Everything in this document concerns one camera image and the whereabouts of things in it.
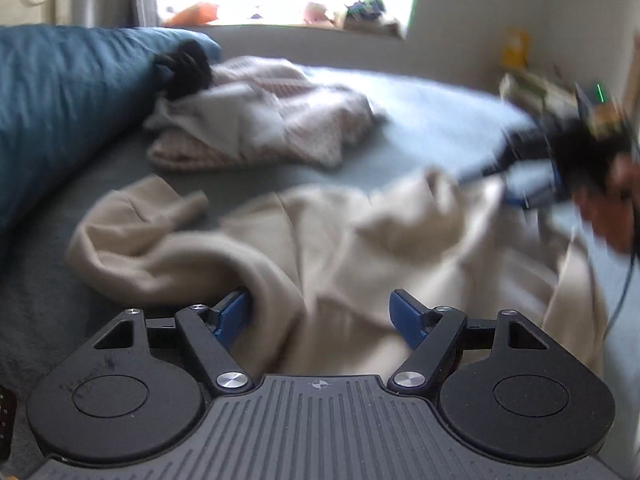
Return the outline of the person's right hand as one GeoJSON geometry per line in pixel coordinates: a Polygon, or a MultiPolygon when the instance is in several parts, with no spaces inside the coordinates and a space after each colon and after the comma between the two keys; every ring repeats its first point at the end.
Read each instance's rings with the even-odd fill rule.
{"type": "Polygon", "coordinates": [[[634,208],[639,208],[639,164],[619,154],[610,167],[606,192],[580,188],[572,195],[582,221],[619,254],[634,251],[634,208]]]}

